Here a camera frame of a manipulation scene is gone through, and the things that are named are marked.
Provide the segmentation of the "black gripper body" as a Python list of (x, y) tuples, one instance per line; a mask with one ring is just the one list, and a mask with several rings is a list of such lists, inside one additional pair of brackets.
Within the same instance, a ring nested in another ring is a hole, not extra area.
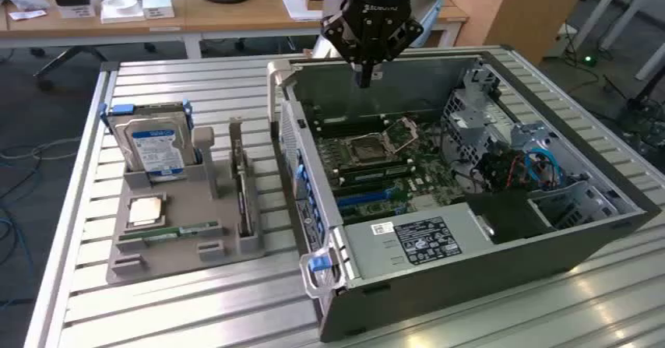
[(363, 45), (368, 63), (368, 38), (383, 19), (401, 19), (411, 15), (411, 0), (344, 0), (341, 12)]

